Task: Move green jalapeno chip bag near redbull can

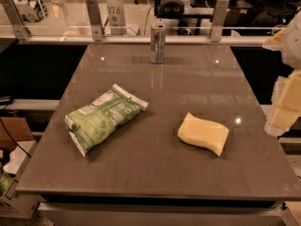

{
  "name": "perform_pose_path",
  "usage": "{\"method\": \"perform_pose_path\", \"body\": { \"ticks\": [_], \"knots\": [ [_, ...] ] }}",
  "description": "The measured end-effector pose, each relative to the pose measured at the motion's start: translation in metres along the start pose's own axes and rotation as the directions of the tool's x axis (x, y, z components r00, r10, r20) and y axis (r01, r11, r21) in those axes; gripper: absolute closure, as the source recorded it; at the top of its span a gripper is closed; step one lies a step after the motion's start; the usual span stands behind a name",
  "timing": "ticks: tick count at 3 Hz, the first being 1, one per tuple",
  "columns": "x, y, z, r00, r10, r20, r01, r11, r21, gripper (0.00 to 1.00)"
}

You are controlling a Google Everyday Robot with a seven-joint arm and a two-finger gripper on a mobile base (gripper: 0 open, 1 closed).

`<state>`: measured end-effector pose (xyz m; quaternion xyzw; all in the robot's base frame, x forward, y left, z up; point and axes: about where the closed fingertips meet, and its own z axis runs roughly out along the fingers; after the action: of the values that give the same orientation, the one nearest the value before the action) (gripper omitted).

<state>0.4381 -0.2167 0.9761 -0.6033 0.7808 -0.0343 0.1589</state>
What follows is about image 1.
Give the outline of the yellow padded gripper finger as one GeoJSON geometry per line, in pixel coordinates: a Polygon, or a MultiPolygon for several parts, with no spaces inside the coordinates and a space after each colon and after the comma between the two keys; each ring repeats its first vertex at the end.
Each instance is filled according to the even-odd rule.
{"type": "Polygon", "coordinates": [[[264,130],[272,137],[282,136],[301,116],[300,70],[294,70],[288,77],[280,76],[277,79],[271,101],[264,130]]]}

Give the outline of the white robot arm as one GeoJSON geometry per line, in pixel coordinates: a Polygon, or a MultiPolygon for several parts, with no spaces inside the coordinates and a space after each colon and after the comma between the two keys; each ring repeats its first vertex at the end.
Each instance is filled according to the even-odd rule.
{"type": "Polygon", "coordinates": [[[273,137],[288,132],[301,116],[301,12],[289,24],[267,39],[262,47],[281,53],[282,62],[293,68],[280,76],[273,88],[272,105],[266,116],[265,132],[273,137]]]}

